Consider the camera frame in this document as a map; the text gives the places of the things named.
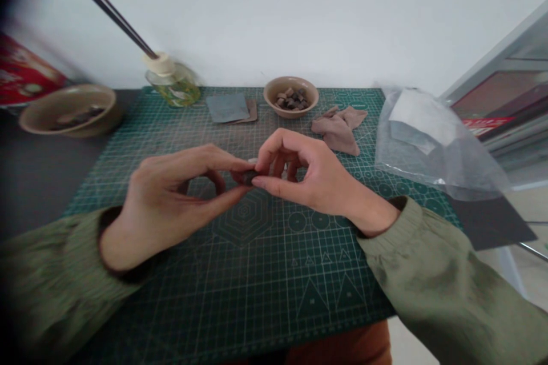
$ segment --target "beige cloth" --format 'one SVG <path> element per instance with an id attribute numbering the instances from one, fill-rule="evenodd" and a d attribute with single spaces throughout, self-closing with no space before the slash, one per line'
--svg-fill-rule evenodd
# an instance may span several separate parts
<path id="1" fill-rule="evenodd" d="M 357 128 L 367 117 L 367 111 L 356 110 L 352 106 L 338 112 L 339 107 L 334 106 L 321 117 L 312 121 L 311 130 L 315 134 L 324 137 L 329 148 L 350 155 L 358 156 L 360 148 L 354 139 L 352 130 Z"/>

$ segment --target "bowl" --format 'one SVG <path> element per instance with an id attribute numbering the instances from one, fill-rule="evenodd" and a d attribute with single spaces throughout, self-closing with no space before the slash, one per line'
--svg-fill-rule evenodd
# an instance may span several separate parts
<path id="1" fill-rule="evenodd" d="M 104 110 L 87 122 L 53 130 L 60 118 L 74 118 L 92 107 Z M 110 88 L 93 84 L 75 85 L 31 102 L 19 117 L 19 125 L 33 134 L 87 138 L 111 131 L 120 124 L 122 114 L 122 109 L 116 104 L 116 94 Z"/>
<path id="2" fill-rule="evenodd" d="M 287 111 L 276 105 L 277 95 L 285 92 L 287 88 L 290 87 L 295 91 L 304 89 L 304 96 L 310 104 L 308 108 L 301 111 Z M 280 77 L 271 80 L 264 87 L 263 96 L 264 100 L 270 105 L 276 114 L 287 119 L 297 119 L 305 116 L 308 111 L 318 104 L 318 100 L 320 99 L 318 89 L 316 89 L 316 87 L 306 79 L 298 77 Z"/>

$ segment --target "plastic bag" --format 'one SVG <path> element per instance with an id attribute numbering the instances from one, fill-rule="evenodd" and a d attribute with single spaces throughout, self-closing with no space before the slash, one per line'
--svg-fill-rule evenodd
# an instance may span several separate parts
<path id="1" fill-rule="evenodd" d="M 383 89 L 375 166 L 458 200 L 502 196 L 510 182 L 450 108 L 417 89 Z"/>

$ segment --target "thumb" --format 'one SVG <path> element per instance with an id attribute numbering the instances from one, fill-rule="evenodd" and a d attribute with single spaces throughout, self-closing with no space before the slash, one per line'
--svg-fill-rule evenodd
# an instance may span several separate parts
<path id="1" fill-rule="evenodd" d="M 239 185 L 200 205 L 200 208 L 209 222 L 240 202 L 244 195 L 252 189 L 252 187 Z"/>
<path id="2" fill-rule="evenodd" d="M 271 195 L 286 199 L 292 202 L 303 204 L 306 198 L 305 187 L 300 182 L 289 182 L 285 179 L 275 177 L 254 177 L 251 183 L 262 188 Z"/>

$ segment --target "green cutting mat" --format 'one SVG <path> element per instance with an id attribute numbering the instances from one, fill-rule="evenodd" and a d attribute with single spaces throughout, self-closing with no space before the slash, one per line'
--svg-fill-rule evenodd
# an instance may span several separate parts
<path id="1" fill-rule="evenodd" d="M 375 170 L 376 128 L 384 101 L 380 90 L 321 89 L 316 108 L 292 121 L 266 105 L 262 89 L 202 92 L 244 92 L 247 98 L 256 98 L 259 121 L 215 124 L 204 97 L 191 107 L 171 109 L 148 89 L 111 138 L 66 215 L 121 204 L 132 171 L 146 157 L 214 143 L 237 157 L 254 158 L 278 127 L 317 136 L 310 131 L 311 120 L 338 104 L 369 111 L 354 130 L 360 156 L 337 154 L 355 178 L 385 198 L 410 195 L 459 224 L 439 191 Z M 189 194 L 207 197 L 214 191 L 212 183 L 199 178 L 192 181 Z M 393 314 L 347 220 L 255 190 L 173 248 L 165 266 L 130 297 L 74 362 L 222 362 Z"/>

